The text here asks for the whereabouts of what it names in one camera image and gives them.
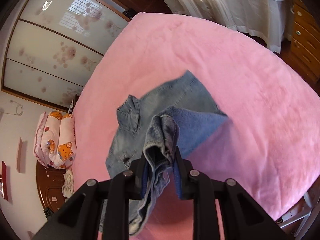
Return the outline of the blue denim jacket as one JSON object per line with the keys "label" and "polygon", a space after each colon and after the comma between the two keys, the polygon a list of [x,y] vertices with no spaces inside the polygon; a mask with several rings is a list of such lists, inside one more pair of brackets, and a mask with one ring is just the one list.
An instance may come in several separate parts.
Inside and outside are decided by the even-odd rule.
{"label": "blue denim jacket", "polygon": [[117,109],[118,129],[106,159],[111,178],[146,157],[146,194],[129,202],[129,234],[139,234],[157,198],[170,182],[175,151],[188,156],[205,142],[228,116],[219,110],[204,85],[186,71],[140,99],[129,95]]}

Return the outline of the beige crumpled cloth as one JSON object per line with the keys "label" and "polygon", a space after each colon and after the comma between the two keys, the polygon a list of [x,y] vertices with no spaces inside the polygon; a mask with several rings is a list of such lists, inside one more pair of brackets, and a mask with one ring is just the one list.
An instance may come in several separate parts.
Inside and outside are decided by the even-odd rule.
{"label": "beige crumpled cloth", "polygon": [[72,170],[67,169],[63,177],[65,182],[61,188],[62,194],[65,198],[71,198],[74,193],[74,178]]}

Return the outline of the pink bear print quilt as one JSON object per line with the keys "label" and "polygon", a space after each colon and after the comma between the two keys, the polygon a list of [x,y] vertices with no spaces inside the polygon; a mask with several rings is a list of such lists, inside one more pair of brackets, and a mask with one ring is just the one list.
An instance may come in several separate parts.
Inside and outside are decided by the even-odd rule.
{"label": "pink bear print quilt", "polygon": [[74,116],[59,111],[40,115],[33,154],[44,167],[69,168],[76,156]]}

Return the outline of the dark wooden headboard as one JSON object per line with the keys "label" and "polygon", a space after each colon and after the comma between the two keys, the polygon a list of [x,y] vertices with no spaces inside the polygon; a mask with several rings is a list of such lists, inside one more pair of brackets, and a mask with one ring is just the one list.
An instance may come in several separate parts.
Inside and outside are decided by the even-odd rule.
{"label": "dark wooden headboard", "polygon": [[65,203],[66,197],[62,194],[65,173],[66,170],[57,170],[36,163],[36,185],[43,209],[49,208],[56,212]]}

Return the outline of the pink bed sheet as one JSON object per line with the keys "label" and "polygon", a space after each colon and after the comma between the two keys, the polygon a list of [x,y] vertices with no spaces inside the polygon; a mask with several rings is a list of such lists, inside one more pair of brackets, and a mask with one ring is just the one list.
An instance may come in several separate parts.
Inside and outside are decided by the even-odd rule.
{"label": "pink bed sheet", "polygon": [[273,218],[319,177],[319,96],[253,39],[216,23],[140,13],[112,43],[74,109],[74,187],[109,179],[105,165],[129,95],[192,72],[228,121],[189,160],[215,180],[235,179]]}

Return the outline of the floral sliding wardrobe doors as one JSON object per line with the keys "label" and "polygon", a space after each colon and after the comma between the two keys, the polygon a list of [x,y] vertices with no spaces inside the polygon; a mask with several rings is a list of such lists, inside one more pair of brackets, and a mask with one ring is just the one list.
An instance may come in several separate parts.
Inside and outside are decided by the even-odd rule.
{"label": "floral sliding wardrobe doors", "polygon": [[9,31],[1,90],[67,109],[128,23],[103,0],[25,0]]}

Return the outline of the wooden drawer cabinet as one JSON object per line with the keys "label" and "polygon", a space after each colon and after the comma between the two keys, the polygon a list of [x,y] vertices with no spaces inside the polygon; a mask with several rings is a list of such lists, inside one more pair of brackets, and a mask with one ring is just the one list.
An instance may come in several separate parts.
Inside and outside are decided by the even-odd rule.
{"label": "wooden drawer cabinet", "polygon": [[302,0],[293,0],[292,41],[279,57],[319,94],[319,26]]}

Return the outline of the cream lace curtain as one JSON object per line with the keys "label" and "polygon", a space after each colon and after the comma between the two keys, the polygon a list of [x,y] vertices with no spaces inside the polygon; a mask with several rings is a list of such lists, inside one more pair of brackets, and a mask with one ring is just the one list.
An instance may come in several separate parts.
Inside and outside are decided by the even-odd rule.
{"label": "cream lace curtain", "polygon": [[261,38],[279,53],[284,39],[292,39],[293,0],[163,0],[180,15],[204,18]]}

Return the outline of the red wall shelf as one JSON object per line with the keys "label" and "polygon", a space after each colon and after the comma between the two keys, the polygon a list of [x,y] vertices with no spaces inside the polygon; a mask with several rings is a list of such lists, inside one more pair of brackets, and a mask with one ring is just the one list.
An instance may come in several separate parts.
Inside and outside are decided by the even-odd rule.
{"label": "red wall shelf", "polygon": [[4,161],[1,163],[1,197],[5,200],[9,200],[8,187],[7,187],[7,165]]}

